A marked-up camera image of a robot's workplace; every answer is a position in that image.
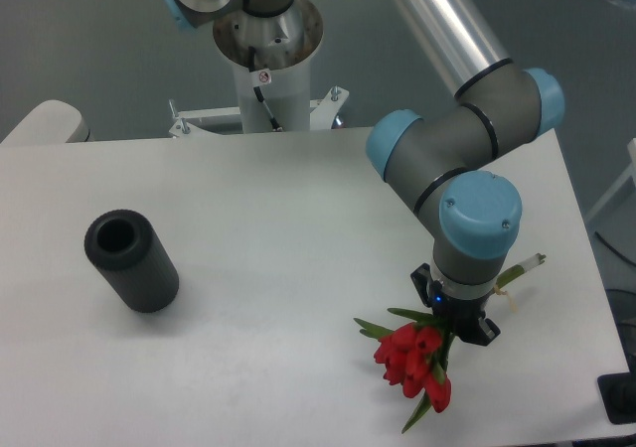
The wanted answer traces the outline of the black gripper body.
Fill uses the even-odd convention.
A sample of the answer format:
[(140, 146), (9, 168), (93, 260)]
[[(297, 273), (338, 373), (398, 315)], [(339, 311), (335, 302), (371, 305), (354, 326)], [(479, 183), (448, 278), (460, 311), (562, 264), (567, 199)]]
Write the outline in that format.
[(438, 269), (431, 269), (428, 278), (426, 298), (435, 315), (447, 318), (457, 329), (473, 329), (486, 319), (485, 307), (494, 293), (493, 280), (466, 285)]

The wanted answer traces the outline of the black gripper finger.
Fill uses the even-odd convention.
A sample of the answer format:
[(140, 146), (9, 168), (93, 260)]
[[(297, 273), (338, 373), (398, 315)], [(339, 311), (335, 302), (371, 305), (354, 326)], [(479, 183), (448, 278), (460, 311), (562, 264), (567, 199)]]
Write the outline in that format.
[(488, 346), (500, 335), (500, 328), (489, 318), (463, 320), (457, 326), (457, 336), (464, 343)]
[(428, 282), (430, 281), (430, 266), (427, 263), (422, 263), (411, 275), (411, 282), (415, 288), (415, 291), (421, 300), (421, 303), (425, 307), (430, 307), (430, 300), (428, 294)]

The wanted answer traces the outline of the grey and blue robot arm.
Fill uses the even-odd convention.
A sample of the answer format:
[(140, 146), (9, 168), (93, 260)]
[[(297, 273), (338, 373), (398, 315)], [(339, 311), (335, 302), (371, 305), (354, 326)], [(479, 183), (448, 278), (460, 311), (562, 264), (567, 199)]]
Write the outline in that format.
[[(164, 0), (177, 25), (211, 25), (235, 67), (244, 132), (306, 130), (318, 115), (304, 65), (322, 21), (308, 0)], [(433, 238), (429, 263), (411, 279), (422, 302), (463, 342), (499, 334), (485, 306), (514, 244), (521, 197), (485, 167), (558, 126), (564, 96), (541, 69), (519, 68), (471, 0), (395, 0), (455, 99), (425, 121), (397, 110), (370, 132), (375, 170)]]

